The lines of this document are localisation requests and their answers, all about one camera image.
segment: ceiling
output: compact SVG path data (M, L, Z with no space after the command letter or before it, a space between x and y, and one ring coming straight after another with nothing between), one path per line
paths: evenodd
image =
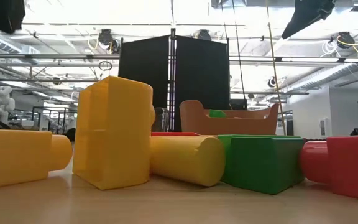
M125 42L167 35L172 27L176 28L177 35L189 37L194 37L200 29L208 29L213 41L226 42L227 33L230 38L229 51L233 57L269 57L272 55L268 29L270 21L276 56L358 57L353 48L337 49L337 52L326 55L323 51L323 44L332 35L336 37L338 32L348 31L358 42L358 12L351 12L349 7L337 8L325 21L319 21L282 41L279 39L292 17L295 10L293 7L270 8L269 19L267 10L263 7L265 0L259 1L260 7L236 7L236 13L233 13L232 7L214 9L209 0L172 2L173 4L167 0L28 0L22 30L13 35L0 33L0 37L18 47L29 45L42 54L106 54L106 50L101 47L96 50L91 48L101 29L111 29L115 38L123 37ZM119 61L115 60L113 63L117 65ZM13 69L29 72L28 67ZM35 68L35 71L39 72L41 69L43 68ZM278 66L277 77L282 85L286 85L318 69L316 65L307 64ZM96 68L96 73L103 74L104 77L117 75L118 69L114 67L111 71L102 72ZM267 82L274 76L271 65L256 62L240 67L232 64L232 91L242 90L241 82L238 81L241 73L245 91L268 90ZM94 77L94 73L88 67L51 67L40 73L40 77L47 76L89 79ZM75 83L60 87L84 88L87 85L89 83Z

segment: yellow cylinder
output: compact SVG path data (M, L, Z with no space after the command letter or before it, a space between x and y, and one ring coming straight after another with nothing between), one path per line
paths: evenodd
M151 151L153 174L207 187L223 175L224 148L215 137L153 136Z
M54 134L50 146L50 155L49 171L64 169L73 155L70 140L64 135Z

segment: red cylinder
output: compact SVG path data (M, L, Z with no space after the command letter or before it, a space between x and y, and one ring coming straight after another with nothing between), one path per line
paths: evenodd
M306 142L300 154L300 166L307 179L328 184L329 161L327 142Z

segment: white robot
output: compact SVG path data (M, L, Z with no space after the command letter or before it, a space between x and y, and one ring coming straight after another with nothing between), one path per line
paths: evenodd
M15 109L15 100L10 94L12 88L9 86L0 86L0 121L7 124L9 112Z

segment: black curtain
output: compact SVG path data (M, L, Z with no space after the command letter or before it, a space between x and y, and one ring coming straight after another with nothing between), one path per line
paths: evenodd
M175 131L181 131L180 103L198 100L206 109L228 110L227 44L176 36Z
M122 44L118 77L149 84L154 107L167 108L169 36Z

